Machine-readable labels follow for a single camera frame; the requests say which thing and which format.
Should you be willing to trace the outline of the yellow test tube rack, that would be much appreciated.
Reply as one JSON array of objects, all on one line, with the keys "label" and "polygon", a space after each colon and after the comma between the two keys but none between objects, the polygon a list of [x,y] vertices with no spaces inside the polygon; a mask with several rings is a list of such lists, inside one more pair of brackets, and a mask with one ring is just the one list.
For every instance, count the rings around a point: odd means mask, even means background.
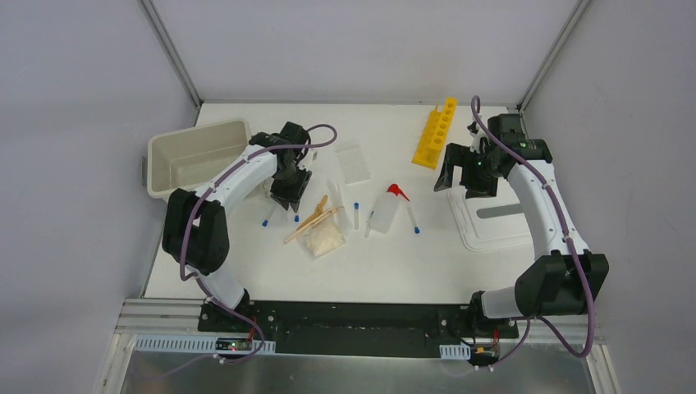
[{"label": "yellow test tube rack", "polygon": [[448,97],[429,113],[414,156],[413,164],[436,169],[458,106],[456,98]]}]

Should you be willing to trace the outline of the clear plastic tube rack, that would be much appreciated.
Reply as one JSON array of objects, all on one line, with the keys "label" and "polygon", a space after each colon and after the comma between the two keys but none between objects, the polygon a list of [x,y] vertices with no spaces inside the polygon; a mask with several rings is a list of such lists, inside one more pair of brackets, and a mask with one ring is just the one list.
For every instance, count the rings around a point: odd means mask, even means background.
[{"label": "clear plastic tube rack", "polygon": [[371,172],[359,141],[352,140],[340,144],[336,148],[336,154],[347,185],[371,179]]}]

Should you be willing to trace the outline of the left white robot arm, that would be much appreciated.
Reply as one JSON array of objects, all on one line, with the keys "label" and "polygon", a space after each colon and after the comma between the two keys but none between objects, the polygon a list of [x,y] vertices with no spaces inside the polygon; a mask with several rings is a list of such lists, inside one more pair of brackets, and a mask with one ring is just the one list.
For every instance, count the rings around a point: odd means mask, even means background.
[{"label": "left white robot arm", "polygon": [[200,282],[207,297],[223,305],[218,319],[231,332],[244,330],[248,291],[223,268],[230,252],[227,216],[265,181],[280,208],[296,213],[312,176],[300,165],[311,145],[309,130],[287,122],[277,133],[260,132],[230,165],[194,190],[178,188],[167,201],[163,251],[179,265],[181,279]]}]

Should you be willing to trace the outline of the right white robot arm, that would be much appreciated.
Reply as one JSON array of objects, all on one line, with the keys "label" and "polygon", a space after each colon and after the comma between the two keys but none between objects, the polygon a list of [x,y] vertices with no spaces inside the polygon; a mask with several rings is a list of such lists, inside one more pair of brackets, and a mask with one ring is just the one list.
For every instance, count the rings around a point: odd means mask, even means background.
[{"label": "right white robot arm", "polygon": [[491,249],[528,238],[533,262],[500,290],[477,291],[465,317],[470,332],[487,336],[508,318],[594,316],[609,272],[575,229],[556,184],[547,143],[524,133],[520,116],[501,114],[468,127],[470,146],[449,144],[436,191],[450,191],[467,246]]}]

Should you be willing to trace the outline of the white bin lid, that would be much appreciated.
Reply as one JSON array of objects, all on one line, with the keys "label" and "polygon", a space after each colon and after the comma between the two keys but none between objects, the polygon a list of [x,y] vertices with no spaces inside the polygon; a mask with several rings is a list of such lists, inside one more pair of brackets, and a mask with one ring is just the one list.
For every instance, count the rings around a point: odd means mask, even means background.
[{"label": "white bin lid", "polygon": [[532,237],[521,204],[505,182],[494,197],[465,197],[462,186],[447,191],[460,238],[466,249],[490,252],[530,245]]}]

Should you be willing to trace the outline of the bag of white powder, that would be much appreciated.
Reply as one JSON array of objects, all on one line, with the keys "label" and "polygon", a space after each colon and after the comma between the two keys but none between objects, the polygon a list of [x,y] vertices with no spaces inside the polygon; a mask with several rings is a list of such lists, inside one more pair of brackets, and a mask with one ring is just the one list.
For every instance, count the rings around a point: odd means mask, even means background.
[{"label": "bag of white powder", "polygon": [[300,248],[312,259],[331,253],[346,243],[346,238],[332,220],[320,222],[298,237]]}]

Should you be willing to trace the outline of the clear pipette by bottle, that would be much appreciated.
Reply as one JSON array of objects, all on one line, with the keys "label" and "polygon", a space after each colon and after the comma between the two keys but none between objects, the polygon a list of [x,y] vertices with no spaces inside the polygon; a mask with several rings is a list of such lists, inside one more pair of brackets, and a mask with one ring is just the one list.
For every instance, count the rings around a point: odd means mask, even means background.
[{"label": "clear pipette by bottle", "polygon": [[364,231],[364,238],[369,238],[370,232],[371,232],[371,221],[373,217],[374,211],[371,211],[370,214],[367,217],[367,221],[365,223],[365,231]]}]

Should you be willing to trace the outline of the beige plastic bin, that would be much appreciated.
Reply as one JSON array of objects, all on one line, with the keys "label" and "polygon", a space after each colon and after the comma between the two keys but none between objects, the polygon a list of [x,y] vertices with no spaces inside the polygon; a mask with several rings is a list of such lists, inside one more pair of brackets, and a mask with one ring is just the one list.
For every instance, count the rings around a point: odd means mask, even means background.
[{"label": "beige plastic bin", "polygon": [[250,139],[247,121],[237,118],[154,136],[147,146],[145,187],[167,200],[176,189],[194,189],[232,164]]}]

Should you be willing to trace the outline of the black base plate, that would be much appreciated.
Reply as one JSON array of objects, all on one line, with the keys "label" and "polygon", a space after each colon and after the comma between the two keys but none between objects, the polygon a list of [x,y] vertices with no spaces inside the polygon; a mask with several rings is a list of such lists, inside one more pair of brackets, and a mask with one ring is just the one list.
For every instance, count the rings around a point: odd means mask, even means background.
[{"label": "black base plate", "polygon": [[247,300],[237,312],[204,303],[198,329],[246,336],[252,330],[246,317],[260,327],[255,338],[274,343],[280,354],[400,358],[436,358],[441,346],[519,336],[516,323],[487,319],[467,304]]}]

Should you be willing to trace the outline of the aluminium frame rail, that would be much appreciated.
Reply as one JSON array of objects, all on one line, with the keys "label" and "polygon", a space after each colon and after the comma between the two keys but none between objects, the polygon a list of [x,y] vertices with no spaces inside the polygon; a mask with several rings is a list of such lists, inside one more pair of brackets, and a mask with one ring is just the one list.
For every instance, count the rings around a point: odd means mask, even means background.
[{"label": "aluminium frame rail", "polygon": [[197,332],[202,300],[126,299],[115,327],[116,334],[175,334]]}]

